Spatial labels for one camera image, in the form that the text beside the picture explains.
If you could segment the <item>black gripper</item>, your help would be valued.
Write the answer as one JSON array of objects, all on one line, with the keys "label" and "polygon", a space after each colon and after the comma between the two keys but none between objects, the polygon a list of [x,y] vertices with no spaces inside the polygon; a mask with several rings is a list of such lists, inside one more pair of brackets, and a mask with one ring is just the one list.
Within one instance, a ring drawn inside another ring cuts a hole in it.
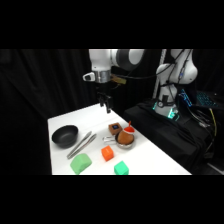
[{"label": "black gripper", "polygon": [[96,84],[96,92],[98,96],[98,101],[100,106],[104,106],[104,97],[106,97],[105,105],[107,113],[111,112],[112,109],[112,97],[111,97],[111,86],[110,83],[97,83]]}]

